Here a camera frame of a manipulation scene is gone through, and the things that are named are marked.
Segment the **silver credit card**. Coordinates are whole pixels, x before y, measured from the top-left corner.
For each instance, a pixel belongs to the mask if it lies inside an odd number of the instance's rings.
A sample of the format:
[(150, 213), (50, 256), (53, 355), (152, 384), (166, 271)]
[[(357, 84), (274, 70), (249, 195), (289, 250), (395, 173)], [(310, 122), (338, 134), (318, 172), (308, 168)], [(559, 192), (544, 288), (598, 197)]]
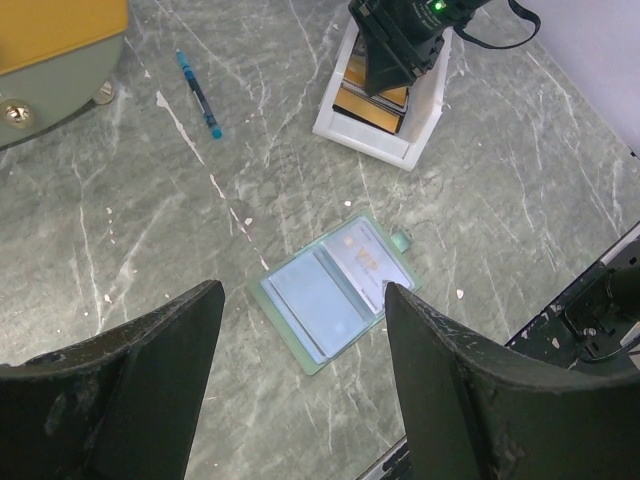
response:
[(398, 283), (408, 289), (416, 286), (366, 217), (349, 222), (322, 244), (374, 315), (384, 310), (387, 283)]

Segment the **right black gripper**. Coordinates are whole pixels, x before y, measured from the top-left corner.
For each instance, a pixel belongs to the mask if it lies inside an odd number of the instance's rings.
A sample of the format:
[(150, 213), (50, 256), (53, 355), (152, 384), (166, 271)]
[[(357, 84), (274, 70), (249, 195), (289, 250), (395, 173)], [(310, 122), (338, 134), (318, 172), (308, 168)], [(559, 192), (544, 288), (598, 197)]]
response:
[(483, 1), (352, 1), (348, 9), (365, 48), (369, 96), (410, 87), (431, 70), (443, 32), (471, 20)]

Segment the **thin silver card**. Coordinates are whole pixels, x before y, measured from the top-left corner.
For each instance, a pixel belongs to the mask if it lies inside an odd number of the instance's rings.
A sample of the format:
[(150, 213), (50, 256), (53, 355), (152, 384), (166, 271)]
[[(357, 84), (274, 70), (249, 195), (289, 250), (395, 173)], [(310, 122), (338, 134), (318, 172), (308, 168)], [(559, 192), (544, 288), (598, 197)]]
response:
[(295, 258), (263, 287), (316, 364), (334, 358), (366, 329), (367, 317), (316, 253)]

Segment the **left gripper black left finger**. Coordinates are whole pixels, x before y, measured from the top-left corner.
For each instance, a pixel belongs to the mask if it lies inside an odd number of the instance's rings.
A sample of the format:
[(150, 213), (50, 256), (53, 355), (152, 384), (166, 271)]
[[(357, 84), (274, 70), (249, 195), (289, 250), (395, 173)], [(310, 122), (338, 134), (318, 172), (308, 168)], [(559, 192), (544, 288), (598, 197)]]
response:
[(220, 332), (207, 280), (82, 342), (1, 368), (5, 479), (184, 477)]

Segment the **mint green card holder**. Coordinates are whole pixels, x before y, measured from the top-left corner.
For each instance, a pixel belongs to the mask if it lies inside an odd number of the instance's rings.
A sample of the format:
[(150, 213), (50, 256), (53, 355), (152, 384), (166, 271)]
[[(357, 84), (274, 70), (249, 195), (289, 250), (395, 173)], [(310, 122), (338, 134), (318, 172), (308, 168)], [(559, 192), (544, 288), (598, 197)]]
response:
[(403, 257), (412, 245), (369, 210), (351, 216), (249, 284), (303, 371), (312, 376), (385, 318), (388, 283), (421, 281)]

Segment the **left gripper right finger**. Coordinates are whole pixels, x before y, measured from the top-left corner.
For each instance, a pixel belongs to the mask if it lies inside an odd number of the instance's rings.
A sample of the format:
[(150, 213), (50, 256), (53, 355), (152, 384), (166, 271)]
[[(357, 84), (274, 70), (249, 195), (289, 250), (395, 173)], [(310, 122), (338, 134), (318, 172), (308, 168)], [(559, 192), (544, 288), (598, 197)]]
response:
[(508, 349), (388, 284), (393, 372), (417, 479), (635, 479), (639, 376)]

